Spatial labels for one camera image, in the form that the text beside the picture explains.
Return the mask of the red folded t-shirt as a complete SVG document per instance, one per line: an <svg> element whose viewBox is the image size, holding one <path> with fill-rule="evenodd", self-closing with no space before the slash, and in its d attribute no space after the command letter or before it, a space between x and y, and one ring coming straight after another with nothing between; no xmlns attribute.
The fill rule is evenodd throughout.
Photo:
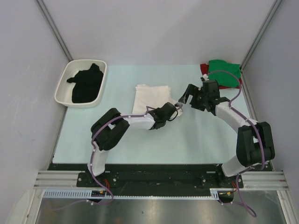
<svg viewBox="0 0 299 224"><path fill-rule="evenodd" d="M200 70L201 70L202 75L204 75L204 74L208 74L208 68L209 68L209 65L208 65L208 64L203 63L203 64L200 65ZM240 84L242 83L241 78L238 79L238 78L236 78L233 74L231 74L231 73L229 73L229 72L227 72L227 73L230 74L230 75L232 75L232 76L238 81L239 86L240 86ZM228 89L228 88L229 88L229 87L222 87L222 86L220 86L220 89Z"/></svg>

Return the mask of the right aluminium corner post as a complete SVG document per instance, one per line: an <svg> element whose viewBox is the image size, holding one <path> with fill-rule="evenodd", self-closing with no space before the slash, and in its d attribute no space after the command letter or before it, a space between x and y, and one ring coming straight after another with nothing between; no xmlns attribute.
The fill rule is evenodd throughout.
<svg viewBox="0 0 299 224"><path fill-rule="evenodd" d="M267 28L271 24L272 20L274 19L276 13L280 9L283 2L284 2L284 0L275 0L274 1L273 5L271 6L269 12L266 15L265 20L263 21L263 23L261 25L256 37L254 38L254 41L253 41L251 47L249 48L245 58L243 59L243 61L241 63L241 66L240 66L241 71L245 69L245 67L248 64L249 60L253 56L253 54L254 54L255 50L257 49L261 39L263 38L264 34L266 33Z"/></svg>

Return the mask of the white t-shirt with robot print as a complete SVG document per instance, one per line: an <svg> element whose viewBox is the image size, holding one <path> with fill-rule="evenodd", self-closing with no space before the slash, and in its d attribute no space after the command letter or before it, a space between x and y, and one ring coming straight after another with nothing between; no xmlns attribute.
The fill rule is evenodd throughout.
<svg viewBox="0 0 299 224"><path fill-rule="evenodd" d="M161 108L166 103L177 103L171 97L171 88L167 85L163 86L148 86L138 84L135 87L135 100L133 104L133 114L144 114L147 107Z"/></svg>

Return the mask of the white plastic bin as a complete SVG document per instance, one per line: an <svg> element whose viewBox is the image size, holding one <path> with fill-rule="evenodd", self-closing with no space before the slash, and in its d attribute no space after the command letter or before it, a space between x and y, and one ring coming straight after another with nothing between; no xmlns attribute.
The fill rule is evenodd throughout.
<svg viewBox="0 0 299 224"><path fill-rule="evenodd" d="M97 65L99 67L99 70L103 73L103 78L102 78L101 86L97 94L97 97L91 102L74 103L72 100L73 89L77 83L75 82L69 83L67 82L67 80L70 78L74 78L80 71L90 69L90 67L93 64ZM60 77L54 95L54 99L57 103L67 107L73 107L73 108L95 107L96 105L99 104L101 95L104 91L106 76L107 76L107 63L102 60L94 60L94 59L73 60L66 65Z"/></svg>

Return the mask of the aluminium corner post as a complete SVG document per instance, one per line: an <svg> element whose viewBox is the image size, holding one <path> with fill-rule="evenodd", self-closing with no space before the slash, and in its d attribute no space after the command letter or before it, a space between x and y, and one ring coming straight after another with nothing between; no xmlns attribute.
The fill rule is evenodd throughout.
<svg viewBox="0 0 299 224"><path fill-rule="evenodd" d="M45 22L49 26L52 34L54 35L65 58L67 59L68 62L72 61L73 57L71 56L71 53L70 53L67 45L65 44L65 41L64 41L63 37L61 36L61 34L58 30L58 27L48 9L48 7L46 6L45 2L43 0L35 0L35 3L37 5L38 9L40 10Z"/></svg>
<svg viewBox="0 0 299 224"><path fill-rule="evenodd" d="M276 13L280 9L283 2L284 2L284 0L275 0L274 1L273 5L271 6L269 12L266 15L265 20L263 21L263 23L261 25L256 37L254 38L254 41L253 41L251 47L249 48L245 58L243 59L243 61L241 63L241 66L240 66L241 71L245 69L245 67L248 64L249 60L253 56L253 54L254 54L255 50L257 49L261 39L263 38L264 34L266 33L267 28L271 24L272 20L274 19Z"/></svg>

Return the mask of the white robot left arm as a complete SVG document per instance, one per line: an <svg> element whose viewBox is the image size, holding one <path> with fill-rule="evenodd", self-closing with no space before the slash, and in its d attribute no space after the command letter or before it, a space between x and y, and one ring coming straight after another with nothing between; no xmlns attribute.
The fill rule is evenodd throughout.
<svg viewBox="0 0 299 224"><path fill-rule="evenodd" d="M91 127L93 151L88 163L87 181L95 187L102 184L108 153L128 129L157 130L173 121L180 112L182 104L170 102L159 108L147 106L142 114L121 114L116 108L108 110Z"/></svg>

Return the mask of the green folded t-shirt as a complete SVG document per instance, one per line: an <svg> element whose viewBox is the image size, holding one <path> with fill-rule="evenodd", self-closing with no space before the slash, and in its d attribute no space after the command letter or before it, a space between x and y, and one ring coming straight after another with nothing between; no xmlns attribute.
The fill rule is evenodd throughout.
<svg viewBox="0 0 299 224"><path fill-rule="evenodd" d="M227 72L233 74L236 78L241 78L240 65L228 63L223 60L210 60L208 68L209 80L216 80L219 86L229 88L239 88L238 81Z"/></svg>

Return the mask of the left aluminium corner post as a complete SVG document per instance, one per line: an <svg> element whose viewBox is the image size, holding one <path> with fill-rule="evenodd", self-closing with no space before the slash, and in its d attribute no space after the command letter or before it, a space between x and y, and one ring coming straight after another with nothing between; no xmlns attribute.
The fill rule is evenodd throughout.
<svg viewBox="0 0 299 224"><path fill-rule="evenodd" d="M67 45L65 44L65 41L64 41L63 37L61 36L61 34L58 30L58 27L48 9L48 7L46 6L45 2L43 0L35 0L35 3L37 5L38 9L40 10L45 22L49 26L52 34L54 35L65 58L67 59L68 62L72 61L73 57L71 56L71 53L70 53Z"/></svg>

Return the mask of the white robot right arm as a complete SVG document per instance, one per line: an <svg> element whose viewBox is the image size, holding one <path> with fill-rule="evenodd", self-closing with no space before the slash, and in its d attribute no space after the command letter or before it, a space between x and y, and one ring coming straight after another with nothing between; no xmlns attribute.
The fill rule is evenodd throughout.
<svg viewBox="0 0 299 224"><path fill-rule="evenodd" d="M236 133L236 155L222 164L215 181L220 187L227 187L233 176L253 168L263 170L266 162L274 159L275 149L271 126L267 122L258 122L247 118L232 106L232 101L220 96L219 84L215 80L203 81L201 87L189 84L179 102L190 105L200 111L208 111L225 121Z"/></svg>

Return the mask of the black t-shirt in bin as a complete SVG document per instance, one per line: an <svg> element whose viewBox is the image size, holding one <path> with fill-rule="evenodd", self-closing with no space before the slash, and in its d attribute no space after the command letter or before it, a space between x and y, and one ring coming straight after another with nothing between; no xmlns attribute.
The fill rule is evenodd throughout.
<svg viewBox="0 0 299 224"><path fill-rule="evenodd" d="M81 104L94 101L100 91L103 76L99 66L93 63L88 70L80 70L74 77L67 79L66 82L75 83L72 102Z"/></svg>

